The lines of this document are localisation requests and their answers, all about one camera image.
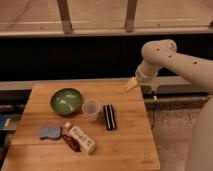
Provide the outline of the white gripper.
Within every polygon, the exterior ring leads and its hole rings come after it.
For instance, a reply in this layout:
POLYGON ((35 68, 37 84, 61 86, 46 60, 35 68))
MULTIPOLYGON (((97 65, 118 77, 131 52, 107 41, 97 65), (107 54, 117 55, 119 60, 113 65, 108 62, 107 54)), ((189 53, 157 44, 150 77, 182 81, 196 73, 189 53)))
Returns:
POLYGON ((126 84, 125 91, 129 92, 136 88, 138 85, 148 85, 149 86, 149 92, 150 93, 156 93, 159 85, 155 82, 155 78, 157 77, 156 74, 149 76, 146 75, 143 70, 141 69, 141 66, 138 66, 135 71, 135 77, 131 77, 129 81, 126 84))

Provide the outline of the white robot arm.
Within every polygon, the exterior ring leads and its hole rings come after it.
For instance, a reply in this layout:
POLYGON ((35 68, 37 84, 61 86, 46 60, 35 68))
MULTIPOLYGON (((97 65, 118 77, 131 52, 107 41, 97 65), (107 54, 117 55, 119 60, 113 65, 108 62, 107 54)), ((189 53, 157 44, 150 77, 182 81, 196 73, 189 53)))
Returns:
POLYGON ((213 171, 213 61, 178 53, 171 39, 149 41, 141 54, 142 63, 126 84, 126 92, 142 83, 151 83, 165 67, 211 95, 196 120, 185 171, 213 171))

